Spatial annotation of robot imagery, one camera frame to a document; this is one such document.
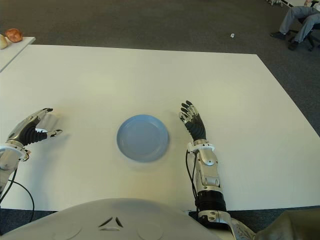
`black shoe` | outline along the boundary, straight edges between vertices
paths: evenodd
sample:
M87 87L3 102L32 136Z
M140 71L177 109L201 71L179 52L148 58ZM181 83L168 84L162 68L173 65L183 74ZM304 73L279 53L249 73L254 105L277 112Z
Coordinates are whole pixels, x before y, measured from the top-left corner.
M299 43L297 41L294 41L294 42L289 44L288 49L290 49L291 51L294 51L294 50L296 50L298 45L299 45Z
M270 33L270 36L273 37L273 38L276 38L276 39L281 39L281 40L285 40L286 39L286 35L281 33L281 32L279 32L279 31Z

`chair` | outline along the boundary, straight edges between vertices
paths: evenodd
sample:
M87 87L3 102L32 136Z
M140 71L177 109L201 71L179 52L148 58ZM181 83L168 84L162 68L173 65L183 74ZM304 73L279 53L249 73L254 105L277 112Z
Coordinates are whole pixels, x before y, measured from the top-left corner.
M312 4L311 4L311 7L313 7L316 3L319 3L319 1L316 1L316 0L313 0L312 1ZM306 20L306 17L304 18L299 18L298 21L303 24L304 21ZM317 23L313 26L313 28L311 29L311 31L307 34L307 36L304 38L304 39L308 39L309 43L311 44L311 47L308 48L308 50L311 52L314 47L315 47L315 43L314 43L314 40L319 42L320 43L320 40L317 39L316 37L312 36L312 32L313 30L320 30L320 23ZM298 31L296 30L289 30L289 33L292 32L292 33L298 33Z

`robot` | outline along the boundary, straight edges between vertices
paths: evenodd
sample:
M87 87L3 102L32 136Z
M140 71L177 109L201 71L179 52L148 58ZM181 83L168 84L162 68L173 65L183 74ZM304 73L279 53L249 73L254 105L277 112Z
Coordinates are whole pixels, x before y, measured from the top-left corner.
M0 146L0 203L7 193L4 189L9 176L14 172L14 177L19 162L29 158L30 152L25 147L62 133L61 129L36 131L36 126L52 110L44 108L28 116ZM0 236L0 240L235 240L218 175L215 147L207 141L200 114L186 101L182 103L179 118L193 138L185 155L196 206L193 218L165 204L143 199L103 199L33 221ZM194 157L192 171L188 167L188 155Z

